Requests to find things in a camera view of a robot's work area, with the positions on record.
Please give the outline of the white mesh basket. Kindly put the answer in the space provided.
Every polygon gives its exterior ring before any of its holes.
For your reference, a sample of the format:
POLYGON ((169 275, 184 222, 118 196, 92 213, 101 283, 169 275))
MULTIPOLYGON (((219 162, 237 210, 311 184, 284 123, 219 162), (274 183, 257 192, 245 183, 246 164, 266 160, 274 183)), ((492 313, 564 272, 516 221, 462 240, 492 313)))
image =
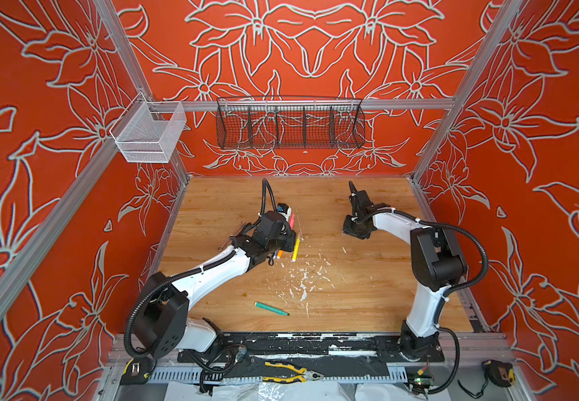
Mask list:
POLYGON ((109 133, 129 163, 167 163, 187 126, 182 102, 149 101, 138 93, 109 133))

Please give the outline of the right tape measure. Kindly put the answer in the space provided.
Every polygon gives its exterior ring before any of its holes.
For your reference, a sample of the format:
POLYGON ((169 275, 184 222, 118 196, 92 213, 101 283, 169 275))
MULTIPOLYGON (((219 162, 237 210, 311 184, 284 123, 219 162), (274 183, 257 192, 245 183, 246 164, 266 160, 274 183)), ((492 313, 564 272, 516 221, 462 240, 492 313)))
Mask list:
POLYGON ((512 364, 489 359, 484 361, 481 366, 487 380, 497 387, 509 388, 515 384, 516 377, 512 364))

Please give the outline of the yellow highlighter pen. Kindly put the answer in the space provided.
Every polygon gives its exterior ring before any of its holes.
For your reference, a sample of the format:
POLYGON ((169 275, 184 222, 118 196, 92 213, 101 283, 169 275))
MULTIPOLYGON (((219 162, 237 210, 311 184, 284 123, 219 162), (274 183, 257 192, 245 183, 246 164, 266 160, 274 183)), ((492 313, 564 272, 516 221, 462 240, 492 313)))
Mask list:
POLYGON ((291 259, 292 262, 297 262, 300 244, 301 244, 301 238, 300 238, 300 236, 298 236, 295 240, 294 249, 292 252, 292 259, 291 259))

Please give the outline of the yellow handled pliers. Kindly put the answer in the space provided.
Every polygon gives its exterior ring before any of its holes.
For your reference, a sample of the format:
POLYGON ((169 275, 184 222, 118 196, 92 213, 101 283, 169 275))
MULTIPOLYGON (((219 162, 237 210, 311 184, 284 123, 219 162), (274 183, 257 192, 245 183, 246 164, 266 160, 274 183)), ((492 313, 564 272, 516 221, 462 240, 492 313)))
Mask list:
POLYGON ((283 362, 265 362, 264 366, 273 369, 283 369, 285 374, 264 376, 262 378, 263 382, 275 384, 296 384, 321 381, 324 379, 324 374, 314 370, 309 370, 307 368, 299 368, 293 364, 287 364, 283 362))

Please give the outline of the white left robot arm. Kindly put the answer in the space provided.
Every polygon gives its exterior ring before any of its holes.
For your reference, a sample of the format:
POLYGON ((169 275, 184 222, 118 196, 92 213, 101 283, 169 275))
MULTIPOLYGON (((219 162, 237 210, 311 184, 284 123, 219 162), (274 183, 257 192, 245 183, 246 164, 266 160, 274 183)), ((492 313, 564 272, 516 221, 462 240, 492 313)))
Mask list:
POLYGON ((217 342, 219 330, 208 320, 189 317, 207 295, 256 267, 274 264, 279 253, 294 250, 298 235, 290 225, 291 208, 275 200, 269 181, 262 180, 258 218, 229 237, 217 256, 197 267, 147 279, 130 312, 124 349, 134 359, 160 359, 173 350, 204 353, 217 342))

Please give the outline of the green highlighter pen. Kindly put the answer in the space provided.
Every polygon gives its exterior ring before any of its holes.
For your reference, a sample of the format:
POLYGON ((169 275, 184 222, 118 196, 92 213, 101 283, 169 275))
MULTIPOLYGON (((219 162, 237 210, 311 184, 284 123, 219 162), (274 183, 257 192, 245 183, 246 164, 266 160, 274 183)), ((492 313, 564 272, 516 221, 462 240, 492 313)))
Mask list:
POLYGON ((264 304, 264 303, 262 303, 262 302, 255 302, 255 303, 254 303, 254 306, 257 307, 257 308, 263 309, 263 310, 265 310, 265 311, 278 314, 278 315, 280 315, 280 316, 289 316, 289 313, 288 313, 288 312, 285 312, 284 310, 279 309, 279 308, 277 308, 277 307, 273 307, 273 306, 270 306, 270 305, 268 305, 268 304, 264 304))

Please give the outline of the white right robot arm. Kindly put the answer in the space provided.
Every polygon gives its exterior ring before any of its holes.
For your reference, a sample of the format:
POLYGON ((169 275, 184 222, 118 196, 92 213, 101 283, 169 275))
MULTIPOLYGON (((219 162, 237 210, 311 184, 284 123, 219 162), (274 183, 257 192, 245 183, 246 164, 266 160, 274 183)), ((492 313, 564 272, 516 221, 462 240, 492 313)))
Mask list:
POLYGON ((441 314, 451 294, 481 282, 489 271, 486 248, 467 230, 444 222, 428 222, 385 204, 374 203, 367 192, 349 182, 351 214, 344 220, 344 234, 361 240, 376 231, 388 232, 406 242, 411 249, 411 271, 417 281, 415 300, 401 324, 398 342, 400 355, 419 362, 439 344, 439 334, 449 334, 455 345, 455 361, 448 379, 431 387, 411 381, 408 389, 415 395, 430 396, 445 391, 454 381, 460 365, 461 349, 455 332, 440 324, 441 314), (481 257, 478 274, 464 281, 468 263, 458 236, 471 241, 481 257))

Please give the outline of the left tape measure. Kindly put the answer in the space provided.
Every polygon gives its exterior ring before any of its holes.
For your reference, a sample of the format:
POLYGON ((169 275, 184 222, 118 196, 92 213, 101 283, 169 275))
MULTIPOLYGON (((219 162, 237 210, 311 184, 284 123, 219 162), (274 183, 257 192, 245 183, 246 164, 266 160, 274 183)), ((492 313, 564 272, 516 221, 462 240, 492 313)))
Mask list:
POLYGON ((146 384, 156 366, 157 360, 150 357, 130 360, 123 371, 120 385, 146 384))

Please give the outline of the tape measure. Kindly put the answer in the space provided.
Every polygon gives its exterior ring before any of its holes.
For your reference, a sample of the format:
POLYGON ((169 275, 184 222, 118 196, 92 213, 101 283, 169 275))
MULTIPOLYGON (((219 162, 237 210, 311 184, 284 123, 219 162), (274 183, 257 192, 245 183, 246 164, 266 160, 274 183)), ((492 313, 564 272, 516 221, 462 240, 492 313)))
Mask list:
POLYGON ((130 360, 123 371, 120 385, 146 384, 156 366, 157 360, 150 357, 130 360))
POLYGON ((487 380, 497 387, 509 388, 515 384, 516 377, 512 364, 489 359, 484 361, 481 366, 487 380))

